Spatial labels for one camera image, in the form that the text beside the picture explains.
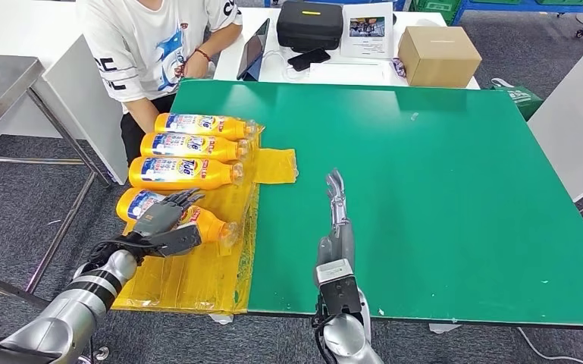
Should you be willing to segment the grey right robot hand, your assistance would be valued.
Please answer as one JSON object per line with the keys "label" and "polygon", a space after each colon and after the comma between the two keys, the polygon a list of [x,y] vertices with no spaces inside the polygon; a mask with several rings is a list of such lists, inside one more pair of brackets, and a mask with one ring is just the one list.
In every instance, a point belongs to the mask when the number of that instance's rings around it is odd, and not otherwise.
{"label": "grey right robot hand", "polygon": [[316,265],[346,259],[355,268],[353,225],[346,211],[345,183],[337,168],[326,177],[327,195],[331,207],[331,230],[318,244]]}

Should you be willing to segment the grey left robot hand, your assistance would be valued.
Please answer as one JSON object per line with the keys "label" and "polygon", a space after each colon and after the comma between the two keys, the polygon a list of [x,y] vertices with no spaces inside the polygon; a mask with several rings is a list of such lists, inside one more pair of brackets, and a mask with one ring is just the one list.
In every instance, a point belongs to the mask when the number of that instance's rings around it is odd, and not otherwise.
{"label": "grey left robot hand", "polygon": [[204,196],[198,188],[172,193],[142,213],[132,232],[142,237],[168,232],[181,220],[184,212]]}

